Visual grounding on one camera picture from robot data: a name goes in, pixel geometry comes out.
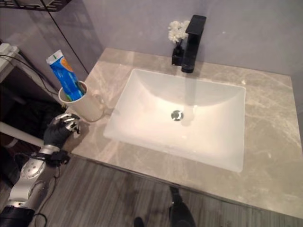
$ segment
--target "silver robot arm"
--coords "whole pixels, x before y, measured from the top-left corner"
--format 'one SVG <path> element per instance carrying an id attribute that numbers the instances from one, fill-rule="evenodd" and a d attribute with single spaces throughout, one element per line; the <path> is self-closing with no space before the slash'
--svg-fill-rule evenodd
<path id="1" fill-rule="evenodd" d="M 0 214 L 0 226 L 27 227 L 45 199 L 51 179 L 69 156 L 61 150 L 67 138 L 79 130 L 79 117 L 64 113 L 55 117 L 44 133 L 44 146 L 23 165 L 20 178 Z"/>

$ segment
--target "gray wood floor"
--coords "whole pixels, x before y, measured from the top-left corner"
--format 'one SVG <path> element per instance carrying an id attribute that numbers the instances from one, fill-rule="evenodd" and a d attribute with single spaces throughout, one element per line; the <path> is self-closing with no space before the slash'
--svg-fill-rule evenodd
<path id="1" fill-rule="evenodd" d="M 1 208 L 8 192 L 1 184 Z M 303 227 L 303 219 L 180 193 L 198 227 Z M 169 227 L 169 206 L 167 185 L 73 157 L 41 212 L 49 227 L 132 227 L 137 216 L 147 227 Z"/>

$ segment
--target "cup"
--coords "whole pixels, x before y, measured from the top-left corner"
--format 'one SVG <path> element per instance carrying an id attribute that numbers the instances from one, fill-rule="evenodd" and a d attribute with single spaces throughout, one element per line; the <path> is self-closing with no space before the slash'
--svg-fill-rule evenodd
<path id="1" fill-rule="evenodd" d="M 59 90 L 59 100 L 72 108 L 78 115 L 83 117 L 88 122 L 95 122 L 103 115 L 103 105 L 92 95 L 89 87 L 83 82 L 79 81 L 84 89 L 84 95 L 75 100 L 69 101 L 63 88 Z"/>

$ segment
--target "rectangular sink basin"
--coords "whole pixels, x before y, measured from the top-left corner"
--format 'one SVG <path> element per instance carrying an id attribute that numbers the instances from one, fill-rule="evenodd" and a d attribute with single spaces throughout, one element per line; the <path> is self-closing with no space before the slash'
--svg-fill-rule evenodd
<path id="1" fill-rule="evenodd" d="M 241 172 L 245 91 L 134 69 L 104 136 Z"/>

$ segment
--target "black faucet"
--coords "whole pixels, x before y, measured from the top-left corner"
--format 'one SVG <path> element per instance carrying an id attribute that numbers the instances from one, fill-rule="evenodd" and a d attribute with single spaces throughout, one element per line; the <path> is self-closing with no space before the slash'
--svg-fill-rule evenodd
<path id="1" fill-rule="evenodd" d="M 188 38 L 187 46 L 181 64 L 182 72 L 192 73 L 194 71 L 196 56 L 199 49 L 205 21 L 206 17 L 193 15 L 185 31 L 188 34 Z"/>

